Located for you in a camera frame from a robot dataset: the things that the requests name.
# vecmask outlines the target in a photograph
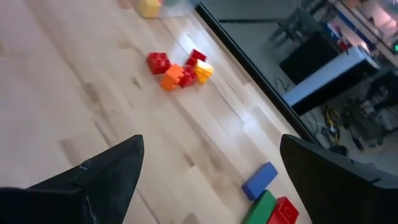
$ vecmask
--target yellow lego block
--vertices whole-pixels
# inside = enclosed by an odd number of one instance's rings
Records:
[[[193,70],[198,77],[198,82],[201,84],[205,84],[207,82],[207,79],[209,79],[209,77],[211,77],[211,75],[213,74],[213,67],[201,60],[197,60],[197,64],[195,65],[195,68],[193,68]]]
[[[143,18],[156,18],[159,16],[161,7],[159,0],[139,0],[136,11]]]

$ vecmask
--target blue lego block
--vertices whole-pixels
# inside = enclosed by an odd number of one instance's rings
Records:
[[[278,171],[271,162],[267,162],[242,185],[242,190],[250,201],[255,200],[274,180],[276,175],[278,175]]]

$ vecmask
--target lego duplo block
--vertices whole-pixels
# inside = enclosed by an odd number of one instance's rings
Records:
[[[182,77],[183,77],[183,68],[178,65],[172,65],[166,71],[165,76],[163,77],[160,85],[163,87],[163,89],[171,91],[175,89],[175,87],[178,85]]]
[[[267,162],[242,185],[242,190],[249,200],[257,199],[278,174],[271,162]]]
[[[267,224],[294,224],[299,216],[299,211],[287,197],[278,198],[276,206]]]
[[[189,59],[187,60],[187,62],[185,62],[185,65],[191,65],[192,67],[194,67],[197,63],[197,60],[206,62],[206,55],[200,53],[196,49],[193,49],[189,56]]]
[[[165,73],[171,66],[166,53],[152,52],[148,54],[147,64],[154,75]]]
[[[253,203],[248,214],[243,220],[243,224],[265,224],[274,211],[276,205],[275,197],[269,192],[264,191]]]
[[[207,79],[209,79],[213,74],[213,67],[199,59],[197,60],[197,64],[195,65],[193,70],[198,77],[198,82],[201,84],[205,84],[207,82]]]
[[[143,18],[156,18],[159,16],[162,3],[159,0],[138,0],[137,13]]]
[[[189,65],[187,65],[186,67],[183,68],[183,77],[180,80],[180,87],[181,88],[185,88],[188,86],[192,86],[197,82],[197,75],[195,74],[195,72],[193,71],[193,68]]]

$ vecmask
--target red lego block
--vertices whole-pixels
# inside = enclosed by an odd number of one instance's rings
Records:
[[[192,67],[194,67],[198,59],[206,62],[206,55],[200,53],[196,49],[193,49],[191,55],[189,56],[189,59],[187,60],[187,62],[185,62],[185,65],[191,65]]]
[[[189,65],[187,65],[186,67],[183,68],[183,74],[184,76],[181,78],[180,80],[180,87],[181,88],[185,88],[188,86],[192,86],[197,82],[197,75],[195,74],[195,72],[193,71],[193,68]]]
[[[267,224],[294,224],[299,216],[299,211],[292,205],[287,197],[278,198],[276,206],[268,219]]]
[[[166,53],[152,52],[147,57],[150,71],[154,75],[163,74],[170,68],[170,60]]]

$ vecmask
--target green lego block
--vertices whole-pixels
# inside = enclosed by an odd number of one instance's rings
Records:
[[[243,224],[265,224],[274,211],[276,206],[275,197],[269,192],[264,191],[260,197],[254,202],[250,211],[244,217]]]

